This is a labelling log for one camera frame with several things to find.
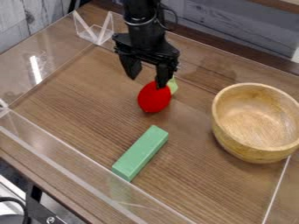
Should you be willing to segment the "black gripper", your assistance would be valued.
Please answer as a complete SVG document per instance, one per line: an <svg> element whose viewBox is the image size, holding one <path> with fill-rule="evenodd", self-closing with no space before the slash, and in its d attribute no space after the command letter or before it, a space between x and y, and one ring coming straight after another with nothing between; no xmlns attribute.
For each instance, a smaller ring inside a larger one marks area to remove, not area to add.
<svg viewBox="0 0 299 224"><path fill-rule="evenodd" d="M126 75L134 80L142 72L142 61L157 66L157 88L165 88L178 71L181 51L166 39L166 30L153 22L127 26L129 32L115 33L117 53Z"/></svg>

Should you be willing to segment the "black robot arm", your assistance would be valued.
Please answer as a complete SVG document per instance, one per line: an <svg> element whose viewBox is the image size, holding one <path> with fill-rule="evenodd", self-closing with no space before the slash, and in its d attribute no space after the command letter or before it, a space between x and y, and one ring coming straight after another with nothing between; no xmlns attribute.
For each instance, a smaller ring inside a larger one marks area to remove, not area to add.
<svg viewBox="0 0 299 224"><path fill-rule="evenodd" d="M123 19L127 33L115 33L115 52L126 75L134 80L142 72L142 62L155 65L155 86L165 88L178 71L181 51L166 39L169 27L162 0L125 0Z"/></svg>

